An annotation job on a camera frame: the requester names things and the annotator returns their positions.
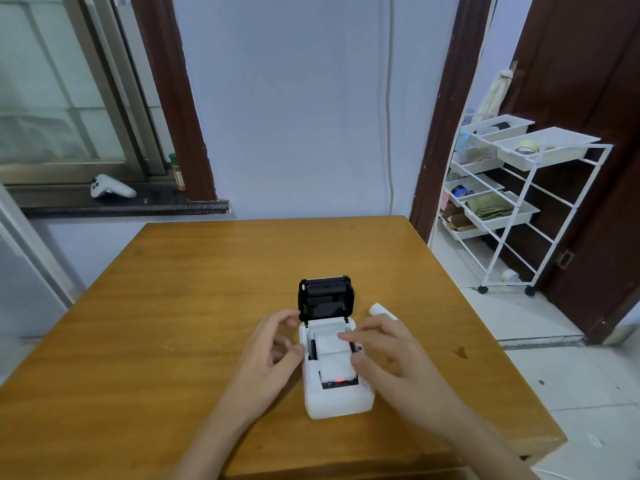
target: refrigerator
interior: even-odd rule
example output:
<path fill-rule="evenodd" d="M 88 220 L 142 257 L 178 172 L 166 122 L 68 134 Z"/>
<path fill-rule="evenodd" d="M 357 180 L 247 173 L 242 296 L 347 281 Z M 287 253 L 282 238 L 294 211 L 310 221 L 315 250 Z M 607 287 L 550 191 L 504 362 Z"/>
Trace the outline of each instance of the refrigerator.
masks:
<path fill-rule="evenodd" d="M 79 296 L 0 184 L 0 338 L 43 337 Z"/>

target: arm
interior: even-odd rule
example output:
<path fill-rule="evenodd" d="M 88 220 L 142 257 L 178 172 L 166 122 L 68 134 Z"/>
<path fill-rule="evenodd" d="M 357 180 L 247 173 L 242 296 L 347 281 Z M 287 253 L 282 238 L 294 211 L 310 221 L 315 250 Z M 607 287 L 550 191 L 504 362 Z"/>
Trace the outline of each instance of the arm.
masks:
<path fill-rule="evenodd" d="M 281 310 L 263 318 L 224 395 L 180 460 L 172 480 L 218 478 L 240 436 L 265 412 L 304 357 L 304 346 L 292 345 L 277 335 L 280 323 L 297 328 L 299 314 Z"/>
<path fill-rule="evenodd" d="M 404 323 L 376 315 L 338 337 L 379 350 L 396 362 L 398 375 L 385 371 L 363 353 L 351 356 L 356 372 L 396 411 L 449 443 L 481 479 L 538 478 L 500 434 L 460 400 Z"/>

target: white cylindrical object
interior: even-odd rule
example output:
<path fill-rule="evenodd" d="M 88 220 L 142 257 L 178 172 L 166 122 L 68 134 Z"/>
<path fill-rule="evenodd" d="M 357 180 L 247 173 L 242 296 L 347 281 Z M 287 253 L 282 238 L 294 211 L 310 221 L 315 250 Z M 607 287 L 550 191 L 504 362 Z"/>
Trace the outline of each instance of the white cylindrical object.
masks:
<path fill-rule="evenodd" d="M 500 276 L 500 281 L 504 281 L 504 282 L 516 282 L 518 281 L 519 276 L 518 274 L 512 270 L 512 269 L 507 269 L 501 276 Z"/>
<path fill-rule="evenodd" d="M 381 315 L 381 314 L 389 315 L 391 320 L 398 320 L 398 317 L 392 314 L 384 306 L 380 305 L 379 303 L 374 303 L 373 306 L 369 309 L 369 315 L 373 316 L 373 315 Z"/>

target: finger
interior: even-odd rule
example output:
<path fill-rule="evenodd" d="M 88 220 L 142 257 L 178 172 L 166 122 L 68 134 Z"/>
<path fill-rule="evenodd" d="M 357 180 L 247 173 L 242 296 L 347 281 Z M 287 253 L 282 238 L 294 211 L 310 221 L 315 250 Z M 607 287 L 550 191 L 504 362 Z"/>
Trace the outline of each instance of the finger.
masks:
<path fill-rule="evenodd" d="M 271 344 L 271 341 L 278 331 L 279 323 L 283 322 L 287 326 L 298 326 L 300 323 L 296 323 L 296 320 L 299 315 L 299 310 L 293 310 L 290 308 L 267 315 L 260 325 L 258 325 L 258 328 L 260 329 L 258 331 L 258 335 L 261 336 L 263 340 L 266 340 Z"/>
<path fill-rule="evenodd" d="M 279 350 L 271 351 L 271 364 L 277 364 L 284 357 L 284 352 L 280 352 Z"/>
<path fill-rule="evenodd" d="M 387 335 L 398 338 L 411 337 L 411 333 L 404 323 L 400 322 L 400 320 L 393 320 L 386 314 L 368 317 L 356 327 L 356 331 L 365 330 L 382 330 Z"/>
<path fill-rule="evenodd" d="M 283 335 L 276 335 L 273 338 L 273 343 L 275 345 L 279 345 L 280 347 L 284 347 L 285 350 L 289 350 L 291 348 L 291 340 L 284 337 Z"/>
<path fill-rule="evenodd" d="M 397 389 L 399 378 L 382 369 L 362 352 L 351 354 L 353 369 L 362 376 L 373 389 L 380 391 L 385 398 L 393 395 Z"/>
<path fill-rule="evenodd" d="M 403 352 L 402 343 L 399 339 L 375 330 L 343 331 L 338 333 L 338 338 L 345 342 L 357 342 L 372 349 L 379 350 L 395 360 L 398 360 Z"/>
<path fill-rule="evenodd" d="M 296 367 L 305 356 L 305 347 L 302 344 L 296 344 L 292 348 L 290 348 L 284 357 L 273 366 L 273 374 L 274 380 L 277 382 L 279 387 L 284 387 L 284 384 L 287 383 L 293 371 L 296 370 Z"/>

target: white tube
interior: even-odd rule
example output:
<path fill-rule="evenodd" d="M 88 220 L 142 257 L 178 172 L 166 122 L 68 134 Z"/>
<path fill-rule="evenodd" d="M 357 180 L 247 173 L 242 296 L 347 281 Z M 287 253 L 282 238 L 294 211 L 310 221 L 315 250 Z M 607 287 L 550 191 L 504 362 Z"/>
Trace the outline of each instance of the white tube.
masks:
<path fill-rule="evenodd" d="M 373 306 L 369 309 L 369 315 L 373 316 L 373 315 L 381 315 L 381 314 L 388 315 L 389 318 L 391 318 L 391 320 L 398 320 L 398 317 L 392 314 L 384 306 L 380 305 L 379 303 L 374 303 Z"/>

